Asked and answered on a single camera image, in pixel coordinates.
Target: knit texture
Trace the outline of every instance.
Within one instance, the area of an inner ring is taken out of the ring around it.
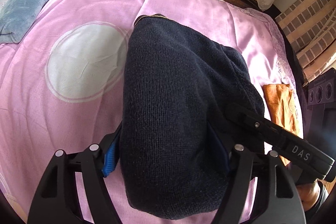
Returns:
[[[140,19],[128,47],[120,161],[130,205],[166,219],[217,209],[229,177],[211,156],[207,121],[263,152],[223,115],[232,102],[264,115],[243,57],[162,17]]]

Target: folded orange garment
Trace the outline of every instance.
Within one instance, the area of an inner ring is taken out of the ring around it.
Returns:
[[[290,85],[270,84],[262,87],[271,121],[299,136],[299,120],[297,118],[293,91]],[[281,157],[287,165],[289,160]]]

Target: silver screw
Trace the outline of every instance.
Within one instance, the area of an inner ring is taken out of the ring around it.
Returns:
[[[92,145],[90,145],[89,149],[91,151],[97,151],[99,149],[99,145],[98,144],[92,144]]]
[[[63,156],[63,154],[64,154],[63,150],[57,150],[55,153],[55,156],[60,157],[60,156]]]
[[[273,158],[276,158],[277,156],[279,156],[278,152],[276,152],[276,151],[274,151],[274,150],[270,151],[269,154],[270,154],[271,157],[273,157]]]
[[[244,150],[244,146],[242,146],[241,144],[236,144],[235,145],[235,150],[237,150],[237,151],[243,151]]]

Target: striped fabric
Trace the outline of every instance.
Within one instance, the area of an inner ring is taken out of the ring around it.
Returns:
[[[297,0],[276,18],[303,68],[307,82],[336,59],[336,0]]]

